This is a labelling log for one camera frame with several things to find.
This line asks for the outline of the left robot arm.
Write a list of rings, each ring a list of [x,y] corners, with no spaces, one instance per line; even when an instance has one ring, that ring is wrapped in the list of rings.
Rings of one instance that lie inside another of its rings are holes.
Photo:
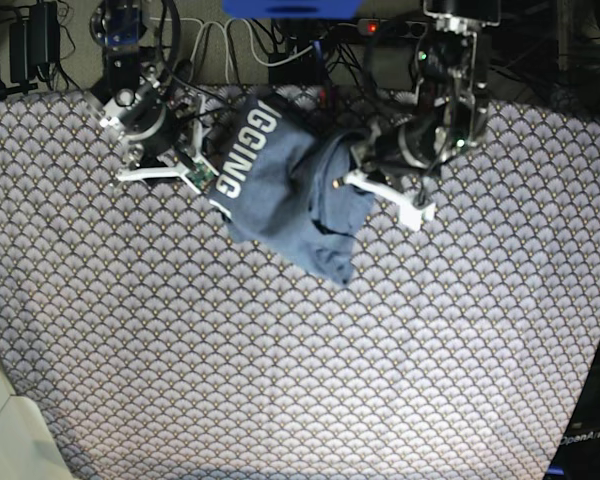
[[[424,1],[422,10],[428,24],[414,49],[411,117],[387,131],[374,126],[353,149],[365,173],[436,176],[482,139],[491,49],[483,30],[500,24],[501,3]]]

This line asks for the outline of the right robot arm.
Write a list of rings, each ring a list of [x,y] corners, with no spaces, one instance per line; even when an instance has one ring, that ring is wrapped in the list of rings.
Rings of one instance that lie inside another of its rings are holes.
[[[143,46],[148,30],[146,1],[103,1],[90,19],[90,34],[101,48],[102,77],[85,99],[97,123],[115,133],[136,168],[157,168],[171,151],[193,165],[193,112],[175,100],[193,66],[178,58],[181,19],[173,1],[163,1],[154,44]]]

